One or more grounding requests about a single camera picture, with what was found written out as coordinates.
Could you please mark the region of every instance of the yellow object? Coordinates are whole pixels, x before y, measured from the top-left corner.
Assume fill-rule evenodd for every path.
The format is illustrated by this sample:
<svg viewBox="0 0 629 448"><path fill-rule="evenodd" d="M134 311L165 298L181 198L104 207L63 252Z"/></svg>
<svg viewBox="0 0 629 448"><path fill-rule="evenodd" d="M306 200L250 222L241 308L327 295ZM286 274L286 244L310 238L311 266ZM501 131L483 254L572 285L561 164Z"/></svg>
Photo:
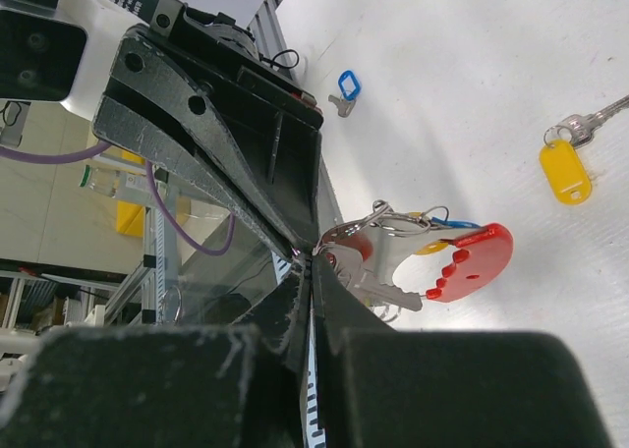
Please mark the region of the yellow object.
<svg viewBox="0 0 629 448"><path fill-rule="evenodd" d="M420 217L422 212L409 212L411 217ZM447 248L448 244L445 242L440 242L437 240L436 242L432 242L431 244L426 245L421 250L417 250L415 254L425 255L425 254L433 254L437 252L441 252L443 249Z"/></svg>
<svg viewBox="0 0 629 448"><path fill-rule="evenodd" d="M540 163L559 202L576 205L590 197L592 183L570 142L549 142L540 152Z"/></svg>
<svg viewBox="0 0 629 448"><path fill-rule="evenodd" d="M134 161L144 165L144 160L123 150L122 157L125 160ZM177 223L184 225L191 212L191 201L188 197L177 197ZM143 237L144 235L144 207L119 200L116 211L116 232L131 237Z"/></svg>
<svg viewBox="0 0 629 448"><path fill-rule="evenodd" d="M135 163L144 165L144 160L128 151L122 151L122 157ZM131 204L119 200L116 210L116 232L132 237L144 236L144 208L141 205Z"/></svg>
<svg viewBox="0 0 629 448"><path fill-rule="evenodd" d="M441 252L443 249L447 248L449 244L445 242L440 242L437 240L436 242L432 242L431 244L426 245L421 250L415 252L415 254L433 254L437 252Z"/></svg>

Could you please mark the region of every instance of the cable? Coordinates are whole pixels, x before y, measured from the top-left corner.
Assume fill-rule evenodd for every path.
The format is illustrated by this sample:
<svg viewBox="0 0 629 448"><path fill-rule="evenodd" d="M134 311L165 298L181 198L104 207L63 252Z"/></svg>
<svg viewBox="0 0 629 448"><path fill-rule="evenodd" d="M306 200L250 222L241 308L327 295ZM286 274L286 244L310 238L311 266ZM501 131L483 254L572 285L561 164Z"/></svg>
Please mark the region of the cable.
<svg viewBox="0 0 629 448"><path fill-rule="evenodd" d="M278 57L281 57L282 55L286 55L287 53L293 53L297 57L297 60L295 61L295 63L293 65L291 65L291 66L283 65L283 64L277 63L275 61L275 60L277 60ZM273 58L266 58L264 55L261 55L260 58L261 58L262 62L268 63L271 67L283 68L284 70L292 70L293 68L297 67L297 65L299 65L299 62L301 61L301 58L300 58L299 53L297 52L297 50L294 50L292 48L287 48L286 50L282 50L281 52L277 52Z"/></svg>
<svg viewBox="0 0 629 448"><path fill-rule="evenodd" d="M259 269L259 271L254 275L254 276L250 276L249 278L243 279L240 283L238 283L236 286L234 286L232 289L230 289L227 293L223 294L222 296L219 296L216 299L220 299L223 296L228 296L230 294L232 294L233 292L237 291L238 288L240 288L243 284L247 283L248 281L251 281L252 279L256 279L258 276L260 276L262 274L262 272L264 271L264 269L273 262L273 260L269 260L267 261L264 266L262 268Z"/></svg>
<svg viewBox="0 0 629 448"><path fill-rule="evenodd" d="M7 114L9 113L9 108L11 107L11 104L17 104L19 111L18 114L16 114L15 119L13 120L13 122L9 122L9 120L7 119ZM4 107L2 109L0 109L0 113L2 114L2 121L4 122L5 127L13 127L18 123L18 119L20 118L20 114L22 114L22 103L18 102L18 101L7 101L4 103Z"/></svg>
<svg viewBox="0 0 629 448"><path fill-rule="evenodd" d="M85 289L81 289L81 288L79 288L79 292L80 292L80 293L89 294L89 295L94 296L94 297L96 297L96 298L100 298L100 299L102 299L102 300L104 300L104 301L109 301L109 298L106 298L106 297L104 297L104 296L100 296L99 294L93 293L92 291L86 291Z"/></svg>
<svg viewBox="0 0 629 448"><path fill-rule="evenodd" d="M63 155L38 155L36 153L25 153L23 151L12 150L11 148L0 146L0 157L36 165L65 165L66 163L75 163L77 161L92 158L93 156L105 151L109 148L109 146L111 146L109 143L100 141L95 146L91 146L85 150L75 151L73 153L64 153Z"/></svg>
<svg viewBox="0 0 629 448"><path fill-rule="evenodd" d="M157 190L157 185L155 184L155 176L153 175L153 165L150 163L150 161L146 161L145 168L146 178L148 179L148 188L153 194L153 198L155 199L155 204L157 205L157 208L166 218L166 220L170 222L170 225L173 226L179 236L184 239L184 242L186 242L196 251L207 254L209 256L223 256L224 254L226 254L232 245L232 241L234 240L234 227L236 225L236 216L234 214L229 215L227 238L225 239L225 244L223 245L223 247L218 250L207 249L203 245L195 242L195 240L190 235L188 235L186 231L177 223L177 219L175 219L175 217L173 217L172 214L168 211L166 204L164 204L164 201L162 200L161 196L159 195L159 191Z"/></svg>

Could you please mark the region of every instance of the white surface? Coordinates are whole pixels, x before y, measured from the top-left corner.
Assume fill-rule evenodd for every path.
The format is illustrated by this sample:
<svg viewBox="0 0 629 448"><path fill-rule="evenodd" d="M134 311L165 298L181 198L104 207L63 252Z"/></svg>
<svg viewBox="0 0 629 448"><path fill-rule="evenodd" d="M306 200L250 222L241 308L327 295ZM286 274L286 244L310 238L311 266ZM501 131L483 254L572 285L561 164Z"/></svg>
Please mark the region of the white surface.
<svg viewBox="0 0 629 448"><path fill-rule="evenodd" d="M325 114L323 156L347 220L384 198L400 211L447 204L499 222L516 249L471 297L404 313L401 328L535 329L576 354L618 446L629 446L629 112L579 151L592 197L569 207L539 166L544 131L629 91L629 0L284 0L289 47ZM348 119L327 95L355 71ZM395 275L423 291L449 253Z"/></svg>

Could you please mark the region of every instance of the silver key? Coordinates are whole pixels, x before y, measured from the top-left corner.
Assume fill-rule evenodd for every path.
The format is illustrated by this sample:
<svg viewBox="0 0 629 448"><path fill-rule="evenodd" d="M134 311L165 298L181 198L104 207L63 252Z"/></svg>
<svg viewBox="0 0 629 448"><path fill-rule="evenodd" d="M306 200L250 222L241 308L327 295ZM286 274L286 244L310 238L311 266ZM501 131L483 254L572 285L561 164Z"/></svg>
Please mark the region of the silver key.
<svg viewBox="0 0 629 448"><path fill-rule="evenodd" d="M362 269L362 276L355 280L349 290L359 300L369 298L371 301L382 301L417 312L422 309L422 296L419 293L405 293L397 286L380 284L373 273Z"/></svg>
<svg viewBox="0 0 629 448"><path fill-rule="evenodd" d="M338 115L340 117L349 116L352 113L352 109L354 109L354 106L356 105L356 99L348 101L345 98L336 97L332 94L327 96L327 100L336 106L336 109L338 109Z"/></svg>
<svg viewBox="0 0 629 448"><path fill-rule="evenodd" d="M588 116L573 114L561 121L556 129L558 131L562 128L567 129L570 132L570 144L574 148L579 148L593 140L596 129L627 107L629 107L629 96L625 96L599 112Z"/></svg>
<svg viewBox="0 0 629 448"><path fill-rule="evenodd" d="M320 253L333 255L334 272L339 282L359 301L394 304L401 308L418 311L422 308L422 296L418 293L405 293L397 286L381 284L368 269L363 268L363 256L355 249L342 245L326 245Z"/></svg>

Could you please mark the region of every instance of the metal key ring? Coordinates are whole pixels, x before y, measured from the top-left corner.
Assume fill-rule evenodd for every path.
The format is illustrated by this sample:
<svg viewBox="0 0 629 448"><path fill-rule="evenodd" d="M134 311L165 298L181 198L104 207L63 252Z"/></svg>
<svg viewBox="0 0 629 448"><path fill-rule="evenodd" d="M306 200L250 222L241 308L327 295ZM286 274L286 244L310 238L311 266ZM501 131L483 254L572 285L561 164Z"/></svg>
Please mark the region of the metal key ring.
<svg viewBox="0 0 629 448"><path fill-rule="evenodd" d="M382 319L382 321L384 323L391 323L392 321L396 320L401 314L402 314L402 308L398 306L397 312L395 312L395 315L388 317L388 312L387 312L386 316Z"/></svg>
<svg viewBox="0 0 629 448"><path fill-rule="evenodd" d="M182 306L183 306L183 296L181 294L181 289L179 289L179 286L171 286L167 291L166 294L164 294L164 297L159 305L159 312L161 313L162 317L165 315L166 313L166 296L171 293L172 291L177 291L177 298L179 300L178 304L177 304L177 311L175 312L175 316L173 318L172 321L168 321L168 322L164 322L164 323L174 323L175 325L179 323L179 320L181 318L181 314L182 314Z"/></svg>
<svg viewBox="0 0 629 448"><path fill-rule="evenodd" d="M552 126L550 129L546 130L546 132L543 133L543 142L548 148L554 148L554 145L548 142L548 134L550 133L550 131L553 131L555 133L558 140L563 140L561 136L559 135L562 129L565 129L566 131L570 133L570 144L572 144L572 139L574 139L575 137L575 134L572 132L572 129L570 129L567 126L556 125L556 126Z"/></svg>
<svg viewBox="0 0 629 448"><path fill-rule="evenodd" d="M393 212L393 213L385 214L383 219L400 220L404 222L409 222L413 225L417 225L418 227L420 227L421 230L404 230L404 229L398 229L397 227L393 227L392 225L384 225L378 222L372 222L370 224L371 227L378 227L382 230L385 230L386 232L388 232L388 235L391 237L397 237L401 239L415 237L417 235L424 234L428 232L432 227L430 221L426 220L422 216L414 217L409 214Z"/></svg>
<svg viewBox="0 0 629 448"><path fill-rule="evenodd" d="M422 214L422 216L428 215L429 213L433 212L434 210L438 210L438 209L445 210L445 218L443 220L445 222L447 222L447 220L450 218L450 209L448 209L447 206L445 206L445 205L436 205L435 207L431 207L429 210L425 211Z"/></svg>
<svg viewBox="0 0 629 448"><path fill-rule="evenodd" d="M373 212L362 220L357 220L351 223L352 225L346 228L343 232L336 235L336 239L343 240L351 237L352 235L360 232L365 227L369 226L375 221L379 220L387 212L391 212L393 209L386 200L376 200L373 202Z"/></svg>

